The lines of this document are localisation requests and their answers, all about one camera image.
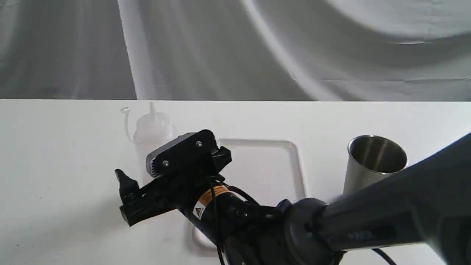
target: tabletop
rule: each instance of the tabletop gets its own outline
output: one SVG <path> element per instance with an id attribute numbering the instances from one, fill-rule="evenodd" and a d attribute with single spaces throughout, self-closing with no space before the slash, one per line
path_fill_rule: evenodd
<path id="1" fill-rule="evenodd" d="M 210 129 L 219 138 L 294 143 L 308 196 L 342 192 L 346 146 L 362 134 L 389 138 L 414 164 L 471 131 L 465 102 L 155 101 L 179 133 Z M 148 101 L 0 100 L 0 264 L 218 264 L 213 250 L 189 240 L 177 211 L 129 228 L 118 207 L 121 168 L 139 175 L 124 134 Z M 426 245 L 386 248 L 398 264 L 443 264 Z M 349 252 L 342 264 L 381 264 L 372 251 Z"/>

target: gray curtain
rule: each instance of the gray curtain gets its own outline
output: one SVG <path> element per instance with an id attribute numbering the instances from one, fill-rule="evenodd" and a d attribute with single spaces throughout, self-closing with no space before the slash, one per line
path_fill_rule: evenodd
<path id="1" fill-rule="evenodd" d="M 0 0 L 0 97 L 471 100 L 468 0 Z"/>

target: white tray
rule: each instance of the white tray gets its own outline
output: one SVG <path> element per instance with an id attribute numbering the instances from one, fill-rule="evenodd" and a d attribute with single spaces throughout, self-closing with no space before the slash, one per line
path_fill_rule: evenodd
<path id="1" fill-rule="evenodd" d="M 247 192 L 262 205 L 276 206 L 306 197 L 296 145 L 289 141 L 221 139 L 232 152 L 232 162 L 221 172 L 228 185 Z M 193 240 L 205 248 L 216 247 L 196 227 Z"/>

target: metal cup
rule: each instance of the metal cup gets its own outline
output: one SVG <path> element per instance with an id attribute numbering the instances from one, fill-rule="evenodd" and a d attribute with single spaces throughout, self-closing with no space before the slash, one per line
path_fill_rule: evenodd
<path id="1" fill-rule="evenodd" d="M 395 142 L 381 136 L 361 135 L 348 145 L 349 160 L 343 194 L 367 187 L 407 165 L 406 152 Z"/>

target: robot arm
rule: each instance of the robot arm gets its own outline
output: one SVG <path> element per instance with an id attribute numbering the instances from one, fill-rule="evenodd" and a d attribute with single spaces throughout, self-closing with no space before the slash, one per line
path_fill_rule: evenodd
<path id="1" fill-rule="evenodd" d="M 116 170 L 130 226 L 179 210 L 230 265 L 332 265 L 347 250 L 425 242 L 448 264 L 471 261 L 471 134 L 348 197 L 260 206 L 224 183 L 231 162 L 209 130 L 187 133 L 147 157 L 155 179 Z"/>

